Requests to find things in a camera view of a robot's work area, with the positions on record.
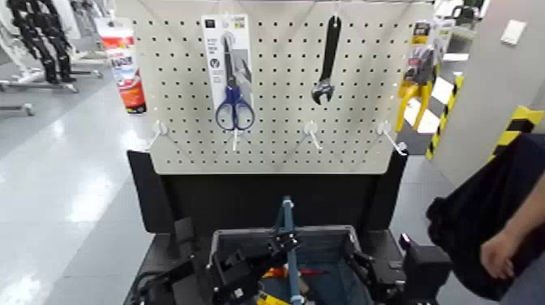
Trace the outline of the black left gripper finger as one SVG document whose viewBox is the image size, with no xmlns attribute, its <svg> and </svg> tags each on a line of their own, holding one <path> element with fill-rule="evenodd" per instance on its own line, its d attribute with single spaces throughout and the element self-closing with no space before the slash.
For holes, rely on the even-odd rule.
<svg viewBox="0 0 545 305">
<path fill-rule="evenodd" d="M 264 270 L 280 268 L 288 263 L 288 253 L 285 251 L 265 253 L 258 256 L 257 266 Z"/>
<path fill-rule="evenodd" d="M 296 233 L 274 234 L 266 242 L 267 249 L 273 253 L 288 253 L 302 245 Z"/>
</svg>

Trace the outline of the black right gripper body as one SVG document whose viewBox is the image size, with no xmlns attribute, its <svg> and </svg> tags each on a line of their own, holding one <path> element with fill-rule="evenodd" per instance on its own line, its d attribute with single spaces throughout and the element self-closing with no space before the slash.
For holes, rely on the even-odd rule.
<svg viewBox="0 0 545 305">
<path fill-rule="evenodd" d="M 375 304 L 402 304 L 406 275 L 400 260 L 374 259 L 371 262 L 369 291 Z"/>
</svg>

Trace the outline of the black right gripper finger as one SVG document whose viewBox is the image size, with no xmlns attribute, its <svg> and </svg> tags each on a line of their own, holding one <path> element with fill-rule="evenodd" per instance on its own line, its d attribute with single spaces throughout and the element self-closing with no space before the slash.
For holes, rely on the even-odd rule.
<svg viewBox="0 0 545 305">
<path fill-rule="evenodd" d="M 370 270 L 372 269 L 374 258 L 362 251 L 349 249 L 345 251 L 345 261 L 351 268 L 359 267 Z"/>
<path fill-rule="evenodd" d="M 354 272 L 359 280 L 367 287 L 371 297 L 373 299 L 380 299 L 382 286 L 375 270 L 371 267 L 356 267 Z"/>
</svg>

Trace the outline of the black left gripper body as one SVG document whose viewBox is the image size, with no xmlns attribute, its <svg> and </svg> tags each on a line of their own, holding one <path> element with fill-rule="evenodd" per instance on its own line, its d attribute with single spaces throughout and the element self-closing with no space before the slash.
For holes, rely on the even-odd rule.
<svg viewBox="0 0 545 305">
<path fill-rule="evenodd" d="M 211 254 L 208 275 L 212 303 L 247 303 L 255 297 L 259 280 L 270 268 L 271 246 L 240 247 Z"/>
</svg>

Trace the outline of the person bare hand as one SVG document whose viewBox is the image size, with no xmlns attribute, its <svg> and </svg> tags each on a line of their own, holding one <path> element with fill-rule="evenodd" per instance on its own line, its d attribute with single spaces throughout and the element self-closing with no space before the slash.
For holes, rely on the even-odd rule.
<svg viewBox="0 0 545 305">
<path fill-rule="evenodd" d="M 481 246 L 480 261 L 491 277 L 499 279 L 514 277 L 512 258 L 520 244 L 519 236 L 502 230 Z"/>
</svg>

